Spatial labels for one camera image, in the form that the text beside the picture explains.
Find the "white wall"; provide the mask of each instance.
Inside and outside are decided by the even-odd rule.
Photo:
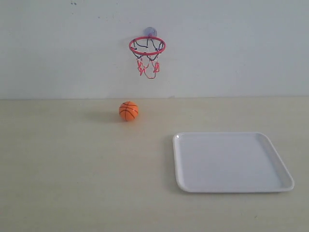
[[[309,0],[0,0],[0,99],[309,95]],[[129,41],[167,42],[155,80]]]

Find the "basketball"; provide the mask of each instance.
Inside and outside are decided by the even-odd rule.
[[[139,107],[134,102],[124,102],[119,107],[119,115],[125,121],[132,121],[139,115]]]

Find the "plastic tray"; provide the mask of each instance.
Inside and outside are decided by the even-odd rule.
[[[258,132],[184,132],[173,138],[176,180],[187,192],[283,192],[294,180]]]

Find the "tray rim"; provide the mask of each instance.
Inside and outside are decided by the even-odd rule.
[[[289,187],[286,188],[230,188],[230,189],[209,189],[207,191],[196,191],[196,190],[191,190],[189,188],[187,188],[185,185],[182,184],[181,178],[180,178],[180,168],[179,168],[179,161],[178,160],[178,156],[179,154],[177,154],[176,152],[176,140],[183,134],[259,134],[263,137],[266,138],[266,140],[269,142],[270,146],[272,147],[273,151],[275,152],[275,155],[277,157],[277,159],[280,162],[280,165],[283,167],[285,173],[287,174],[287,176],[290,178],[291,180],[291,185]],[[265,134],[258,132],[258,131],[244,131],[244,132],[179,132],[176,133],[173,136],[172,139],[172,143],[173,143],[173,152],[174,152],[174,164],[175,164],[175,175],[176,175],[176,182],[178,187],[185,191],[185,192],[190,192],[190,193],[271,193],[271,192],[287,192],[287,191],[291,191],[294,189],[295,187],[295,181],[292,177],[292,175],[290,174],[289,170],[287,169],[285,163],[283,162],[282,158],[280,157],[280,155],[278,154],[275,146],[273,145],[272,141],[270,140],[270,138],[268,136],[266,136]]]

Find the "orange ball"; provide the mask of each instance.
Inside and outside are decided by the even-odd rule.
[[[119,114],[125,121],[132,121],[139,115],[139,107],[134,102],[124,102],[119,107]]]

